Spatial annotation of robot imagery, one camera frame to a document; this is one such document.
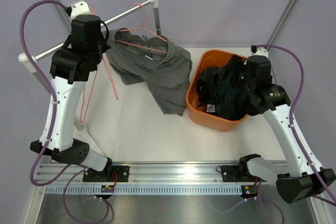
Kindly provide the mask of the black shorts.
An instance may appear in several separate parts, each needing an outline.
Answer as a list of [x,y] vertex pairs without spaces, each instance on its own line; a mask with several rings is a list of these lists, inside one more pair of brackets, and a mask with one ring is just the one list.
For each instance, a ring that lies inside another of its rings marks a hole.
[[219,106],[223,100],[222,75],[223,67],[208,67],[200,75],[196,83],[198,91],[198,107],[206,106],[206,112],[215,114],[216,106]]

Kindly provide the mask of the dark navy shorts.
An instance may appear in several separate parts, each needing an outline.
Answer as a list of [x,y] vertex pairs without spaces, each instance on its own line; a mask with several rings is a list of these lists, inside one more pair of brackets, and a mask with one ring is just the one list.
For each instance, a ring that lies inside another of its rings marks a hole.
[[216,106],[216,113],[211,114],[230,121],[242,119],[245,115],[258,115],[258,109],[251,103],[248,92],[244,89],[234,87],[223,79],[222,75],[223,100]]

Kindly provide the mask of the pink hanger of black shorts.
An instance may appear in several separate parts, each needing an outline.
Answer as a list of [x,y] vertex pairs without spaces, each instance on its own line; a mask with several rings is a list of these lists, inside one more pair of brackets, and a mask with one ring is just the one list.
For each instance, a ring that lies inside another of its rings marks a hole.
[[86,120],[86,116],[89,110],[90,101],[93,94],[93,89],[95,87],[96,79],[97,79],[98,72],[95,71],[93,74],[90,75],[89,81],[86,83],[86,86],[82,93],[82,102],[80,106],[80,113],[79,113],[79,122],[83,124]]

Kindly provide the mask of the pink hanger of navy shorts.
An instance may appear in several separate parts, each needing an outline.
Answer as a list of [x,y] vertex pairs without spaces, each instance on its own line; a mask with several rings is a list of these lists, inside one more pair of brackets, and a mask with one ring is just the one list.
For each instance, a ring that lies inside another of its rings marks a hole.
[[[93,14],[97,14],[94,5],[91,5],[91,8],[92,8],[92,13],[93,13]],[[113,93],[114,93],[115,99],[118,101],[118,100],[119,100],[119,96],[118,96],[117,89],[116,89],[116,85],[115,85],[115,82],[114,82],[114,79],[113,79],[112,68],[111,68],[111,66],[109,65],[108,57],[107,57],[107,54],[106,54],[106,53],[103,53],[103,55],[102,55],[102,60],[103,60],[104,66],[105,66],[105,68],[106,68],[108,77],[109,77],[109,79],[110,79],[110,82],[111,82],[111,85],[112,85],[112,89],[113,89]],[[90,95],[92,95],[93,88],[94,88],[94,86],[95,86],[95,81],[96,81],[97,73],[98,73],[98,71],[97,71],[96,74],[95,74],[95,77],[94,77],[94,80],[93,80],[93,83],[92,83],[92,86],[91,86],[91,90],[90,90]]]

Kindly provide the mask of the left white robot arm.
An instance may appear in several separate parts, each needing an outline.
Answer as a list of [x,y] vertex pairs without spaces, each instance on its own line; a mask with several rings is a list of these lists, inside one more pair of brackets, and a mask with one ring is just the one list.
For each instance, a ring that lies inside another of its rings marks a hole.
[[102,55],[110,47],[103,34],[100,17],[78,15],[71,22],[71,33],[51,60],[50,106],[45,132],[31,142],[30,150],[67,165],[82,165],[101,181],[112,176],[112,160],[73,137],[73,126],[81,94],[91,72],[97,70]]

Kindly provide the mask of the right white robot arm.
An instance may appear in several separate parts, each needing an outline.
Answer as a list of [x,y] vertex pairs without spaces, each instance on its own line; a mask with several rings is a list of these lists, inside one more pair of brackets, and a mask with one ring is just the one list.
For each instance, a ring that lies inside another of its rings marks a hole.
[[248,92],[252,105],[273,130],[287,162],[287,168],[283,168],[258,154],[250,154],[240,158],[240,172],[274,185],[288,204],[327,190],[335,181],[335,172],[324,168],[312,153],[293,118],[293,104],[286,91],[272,83],[268,57],[253,55],[244,59],[233,55],[224,78]]

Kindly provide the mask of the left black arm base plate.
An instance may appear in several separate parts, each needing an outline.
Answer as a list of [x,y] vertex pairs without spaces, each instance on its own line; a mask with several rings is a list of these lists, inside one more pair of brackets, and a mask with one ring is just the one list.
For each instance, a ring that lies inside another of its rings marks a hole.
[[126,183],[129,179],[129,166],[126,165],[112,165],[108,171],[98,172],[89,168],[84,172],[82,181],[86,183]]

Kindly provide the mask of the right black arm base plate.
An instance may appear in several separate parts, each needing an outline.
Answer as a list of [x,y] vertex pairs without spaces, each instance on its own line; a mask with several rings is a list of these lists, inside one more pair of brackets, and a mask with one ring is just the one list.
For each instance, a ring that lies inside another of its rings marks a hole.
[[223,182],[249,182],[250,178],[240,165],[220,166]]

